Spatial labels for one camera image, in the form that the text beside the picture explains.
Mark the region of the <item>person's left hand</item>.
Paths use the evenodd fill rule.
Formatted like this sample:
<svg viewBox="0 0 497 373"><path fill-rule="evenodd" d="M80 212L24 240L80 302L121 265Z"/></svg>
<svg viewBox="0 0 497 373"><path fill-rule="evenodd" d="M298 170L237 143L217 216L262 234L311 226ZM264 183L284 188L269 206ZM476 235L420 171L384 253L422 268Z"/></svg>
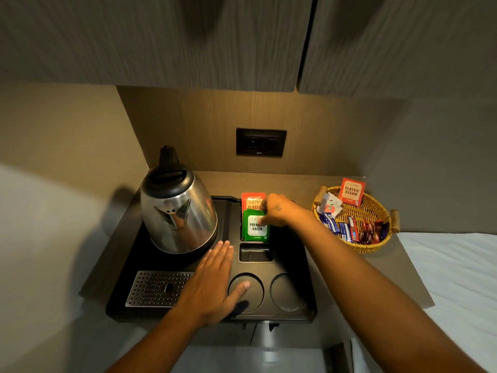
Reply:
<svg viewBox="0 0 497 373"><path fill-rule="evenodd" d="M235 309L227 306L233 255L234 247L228 240L219 241L210 249L184 286L176 306L191 303L193 307L212 309L205 326L217 324L230 315Z"/></svg>

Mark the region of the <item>person's right forearm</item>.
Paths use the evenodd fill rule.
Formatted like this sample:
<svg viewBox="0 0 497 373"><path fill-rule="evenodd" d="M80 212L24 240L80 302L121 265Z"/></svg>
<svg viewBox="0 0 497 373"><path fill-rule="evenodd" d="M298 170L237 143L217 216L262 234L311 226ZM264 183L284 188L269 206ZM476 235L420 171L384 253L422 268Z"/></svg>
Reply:
<svg viewBox="0 0 497 373"><path fill-rule="evenodd" d="M385 373L487 373L397 285L307 210L295 230L347 323Z"/></svg>

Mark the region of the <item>black wall power socket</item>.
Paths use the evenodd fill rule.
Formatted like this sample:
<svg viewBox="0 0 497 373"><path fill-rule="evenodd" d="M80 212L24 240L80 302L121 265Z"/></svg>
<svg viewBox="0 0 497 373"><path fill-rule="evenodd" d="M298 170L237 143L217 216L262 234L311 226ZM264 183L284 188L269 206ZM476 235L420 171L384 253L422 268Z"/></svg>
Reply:
<svg viewBox="0 0 497 373"><path fill-rule="evenodd" d="M236 154L282 158L286 137L286 130L237 128Z"/></svg>

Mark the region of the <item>stainless steel electric kettle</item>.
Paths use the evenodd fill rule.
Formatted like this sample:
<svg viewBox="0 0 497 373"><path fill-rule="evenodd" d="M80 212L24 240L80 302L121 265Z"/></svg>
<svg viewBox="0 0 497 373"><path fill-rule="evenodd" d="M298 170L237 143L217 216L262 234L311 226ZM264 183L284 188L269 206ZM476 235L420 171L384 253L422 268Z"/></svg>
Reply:
<svg viewBox="0 0 497 373"><path fill-rule="evenodd" d="M158 165L143 179L140 203L152 243L166 253L201 250L215 237L218 216L212 197L172 146L161 148Z"/></svg>

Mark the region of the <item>white sachet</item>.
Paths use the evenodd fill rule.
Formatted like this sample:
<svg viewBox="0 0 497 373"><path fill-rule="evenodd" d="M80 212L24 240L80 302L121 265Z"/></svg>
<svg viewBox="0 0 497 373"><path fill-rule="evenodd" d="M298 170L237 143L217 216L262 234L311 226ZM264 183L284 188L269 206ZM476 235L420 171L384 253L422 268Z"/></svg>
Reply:
<svg viewBox="0 0 497 373"><path fill-rule="evenodd" d="M333 219L342 211L343 201L330 192L326 192L320 200L320 205L316 207L320 215L326 215Z"/></svg>

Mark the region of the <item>woven wicker basket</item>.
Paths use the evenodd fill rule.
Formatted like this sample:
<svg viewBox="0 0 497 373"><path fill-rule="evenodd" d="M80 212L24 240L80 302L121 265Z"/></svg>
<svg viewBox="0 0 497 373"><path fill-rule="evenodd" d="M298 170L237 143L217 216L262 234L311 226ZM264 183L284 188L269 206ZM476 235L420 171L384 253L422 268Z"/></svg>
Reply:
<svg viewBox="0 0 497 373"><path fill-rule="evenodd" d="M330 192L336 197L339 195L340 191L340 186L333 186L327 188L326 186L322 186L318 192L318 195L315 197L313 205L312 205L312 212L314 213L314 216L320 221L318 212L316 210L316 207L320 205L320 200L322 199L323 195L326 192ZM355 217L357 221L357 226L359 229L359 232L361 231L362 223L364 220L371 222L374 224L377 220L384 220L388 221L390 223L390 228L388 232L388 236L378 244L371 244L371 245L364 245L359 243L349 243L345 242L341 239L340 234L335 235L333 234L327 226L328 231L330 231L333 235L337 236L342 242L344 242L346 245L348 245L352 250L356 251L359 254L365 255L365 254L370 254L373 253L377 250L379 250L381 247L386 245L390 238L393 236L393 234L398 233L400 231L400 219L398 215L397 210L392 210L388 211L382 204L377 201L374 197L371 195L367 194L364 190L364 195L362 199L362 204L360 207L356 207L353 205L349 205L346 203L343 203L342 205L342 211L341 213L337 216L335 221L337 222L345 222L348 224L347 217L348 216L353 216Z"/></svg>

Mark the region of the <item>white bed sheet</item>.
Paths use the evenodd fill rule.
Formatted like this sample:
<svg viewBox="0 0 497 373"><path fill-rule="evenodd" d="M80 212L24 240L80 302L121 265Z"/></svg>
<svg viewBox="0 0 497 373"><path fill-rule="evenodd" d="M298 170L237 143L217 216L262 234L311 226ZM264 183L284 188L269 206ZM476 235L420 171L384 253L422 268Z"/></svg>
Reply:
<svg viewBox="0 0 497 373"><path fill-rule="evenodd" d="M403 232L434 305L425 313L488 373L497 373L497 235Z"/></svg>

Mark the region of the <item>wood grain cabinet door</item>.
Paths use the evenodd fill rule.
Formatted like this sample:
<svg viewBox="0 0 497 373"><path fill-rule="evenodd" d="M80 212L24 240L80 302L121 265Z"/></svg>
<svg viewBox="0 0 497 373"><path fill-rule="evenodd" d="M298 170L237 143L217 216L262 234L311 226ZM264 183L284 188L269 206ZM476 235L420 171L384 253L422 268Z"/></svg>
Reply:
<svg viewBox="0 0 497 373"><path fill-rule="evenodd" d="M497 100L497 0L317 0L298 89Z"/></svg>
<svg viewBox="0 0 497 373"><path fill-rule="evenodd" d="M0 0L0 79L292 92L313 0Z"/></svg>

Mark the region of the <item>person's left forearm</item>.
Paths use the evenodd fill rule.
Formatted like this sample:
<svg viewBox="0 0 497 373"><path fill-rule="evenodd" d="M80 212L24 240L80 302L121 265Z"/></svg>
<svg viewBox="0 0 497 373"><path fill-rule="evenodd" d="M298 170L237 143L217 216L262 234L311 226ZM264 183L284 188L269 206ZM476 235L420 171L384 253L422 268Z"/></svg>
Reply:
<svg viewBox="0 0 497 373"><path fill-rule="evenodd" d="M170 373L196 331L213 310L183 304L170 310L150 333L105 373Z"/></svg>

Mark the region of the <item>green tea bag packet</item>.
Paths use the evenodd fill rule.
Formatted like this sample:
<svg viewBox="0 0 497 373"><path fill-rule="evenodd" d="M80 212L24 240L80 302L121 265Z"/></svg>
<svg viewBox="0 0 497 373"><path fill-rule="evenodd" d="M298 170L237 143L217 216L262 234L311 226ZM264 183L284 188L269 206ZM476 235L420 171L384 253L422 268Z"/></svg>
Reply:
<svg viewBox="0 0 497 373"><path fill-rule="evenodd" d="M270 226L259 223L264 216L262 210L246 209L242 212L242 236L245 242L269 241Z"/></svg>

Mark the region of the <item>red tea bag packet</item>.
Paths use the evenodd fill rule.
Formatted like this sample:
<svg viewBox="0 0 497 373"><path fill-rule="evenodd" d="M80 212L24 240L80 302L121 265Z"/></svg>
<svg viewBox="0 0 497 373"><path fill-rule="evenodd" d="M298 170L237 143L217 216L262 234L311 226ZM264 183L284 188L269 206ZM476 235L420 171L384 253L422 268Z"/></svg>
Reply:
<svg viewBox="0 0 497 373"><path fill-rule="evenodd" d="M338 198L346 204L360 207L366 183L363 181L343 178Z"/></svg>
<svg viewBox="0 0 497 373"><path fill-rule="evenodd" d="M242 212L246 210L260 211L262 201L265 199L264 192L243 192L242 193Z"/></svg>

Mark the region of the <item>perforated metal drip grate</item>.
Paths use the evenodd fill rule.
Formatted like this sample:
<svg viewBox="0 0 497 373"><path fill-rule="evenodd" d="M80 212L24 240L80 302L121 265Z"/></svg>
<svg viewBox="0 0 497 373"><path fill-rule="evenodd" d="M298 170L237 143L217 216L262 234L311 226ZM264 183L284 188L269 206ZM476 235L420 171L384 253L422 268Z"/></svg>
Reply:
<svg viewBox="0 0 497 373"><path fill-rule="evenodd" d="M172 308L193 274L192 271L140 270L136 274L125 307Z"/></svg>

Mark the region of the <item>person's right hand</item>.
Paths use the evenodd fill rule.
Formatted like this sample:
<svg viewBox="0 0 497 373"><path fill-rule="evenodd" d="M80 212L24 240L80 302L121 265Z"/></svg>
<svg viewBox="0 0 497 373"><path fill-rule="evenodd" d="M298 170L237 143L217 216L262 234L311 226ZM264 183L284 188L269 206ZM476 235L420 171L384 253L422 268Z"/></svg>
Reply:
<svg viewBox="0 0 497 373"><path fill-rule="evenodd" d="M296 227L300 225L309 215L309 211L297 205L281 194L270 193L262 201L261 210L272 216L271 226Z"/></svg>

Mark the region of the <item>black plastic kettle tray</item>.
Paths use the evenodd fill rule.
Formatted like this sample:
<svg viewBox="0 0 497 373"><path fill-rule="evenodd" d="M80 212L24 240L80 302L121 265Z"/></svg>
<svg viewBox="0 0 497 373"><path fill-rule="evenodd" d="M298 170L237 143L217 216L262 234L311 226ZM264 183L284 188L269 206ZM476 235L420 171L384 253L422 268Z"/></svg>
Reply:
<svg viewBox="0 0 497 373"><path fill-rule="evenodd" d="M117 322L159 320L171 308L127 308L125 302L140 270L192 271L203 255L220 240L234 247L228 293L244 282L250 289L223 323L311 323L317 314L314 290L306 250L299 237L288 227L272 228L269 242L245 242L242 239L242 202L230 196L212 198L218 215L218 227L210 245L186 254L166 253L157 248L144 223L105 308Z"/></svg>

